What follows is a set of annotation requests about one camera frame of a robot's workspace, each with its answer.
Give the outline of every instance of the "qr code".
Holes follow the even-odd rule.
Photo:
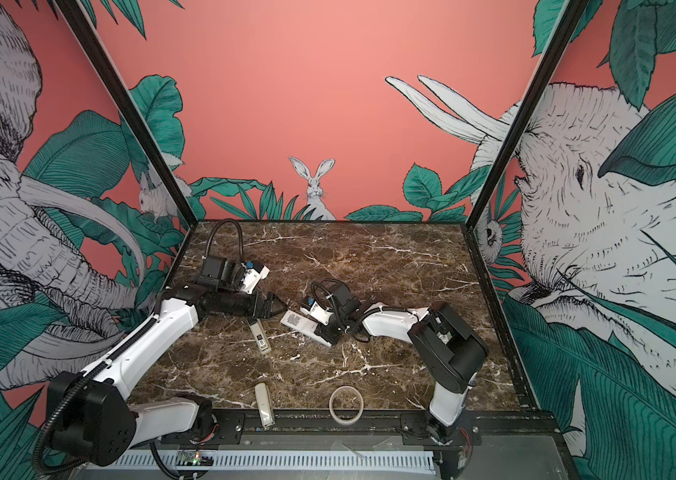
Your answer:
[[[286,322],[288,322],[292,326],[298,326],[298,324],[300,323],[300,318],[295,313],[290,313],[287,316]]]

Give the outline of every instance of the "animal eye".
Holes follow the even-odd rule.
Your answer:
[[[580,185],[581,189],[582,189],[582,175],[583,175],[582,165],[579,165],[577,172],[575,172],[575,178],[577,178],[578,184]]]

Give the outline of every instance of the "brown marble tabletop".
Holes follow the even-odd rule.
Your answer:
[[[173,285],[198,272],[212,226],[198,226],[175,267]],[[407,307],[449,302],[490,347],[467,408],[520,409],[459,225],[250,222],[242,229],[246,258],[271,270],[259,287],[296,312],[310,283],[326,277],[346,282],[361,300]],[[212,252],[236,259],[236,245],[236,230],[225,225]],[[412,345],[344,336],[328,348],[285,327],[281,318],[261,321],[272,347],[264,355],[245,319],[209,316],[151,367],[129,401],[192,392],[219,408],[255,408],[253,388],[266,382],[274,408],[327,408],[341,385],[358,389],[365,408],[428,407],[434,381]]]

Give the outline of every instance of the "rabbit illustration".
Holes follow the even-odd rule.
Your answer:
[[[304,162],[295,157],[290,157],[290,161],[293,162],[293,167],[298,172],[298,175],[309,182],[309,188],[305,191],[305,195],[308,198],[308,208],[305,211],[314,210],[311,214],[311,220],[334,220],[335,216],[327,210],[327,207],[322,202],[322,196],[325,194],[325,191],[319,186],[319,179],[335,166],[335,160],[328,158],[319,164],[319,168],[316,169],[316,175],[313,177],[311,176],[311,170],[305,166]]]
[[[162,152],[162,158],[170,169],[183,164],[183,161],[178,157],[164,152]],[[186,181],[180,177],[176,177],[175,174],[173,174],[173,177],[175,177],[180,193],[182,193],[184,197],[190,197],[191,187],[188,186]],[[150,187],[149,181],[151,181],[154,188]],[[142,173],[138,183],[141,185],[141,193],[138,195],[138,199],[141,202],[141,213],[154,214],[155,220],[160,216],[178,215],[178,206],[175,204],[172,197],[170,197],[168,188],[164,186],[162,179],[151,164],[148,166],[148,176],[145,173]]]

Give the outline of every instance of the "tape ring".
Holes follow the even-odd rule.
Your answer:
[[[356,417],[344,420],[343,418],[340,418],[335,414],[335,410],[333,410],[333,401],[335,400],[335,397],[338,395],[338,392],[340,392],[341,390],[349,390],[350,392],[356,394],[356,396],[359,398],[359,413],[356,414]],[[359,418],[362,416],[363,411],[365,410],[365,400],[362,398],[362,394],[359,393],[359,390],[355,389],[350,385],[343,385],[335,389],[333,394],[330,396],[330,403],[327,405],[327,408],[330,410],[330,415],[333,417],[333,420],[335,420],[340,425],[343,426],[354,425],[355,423],[357,423]]]

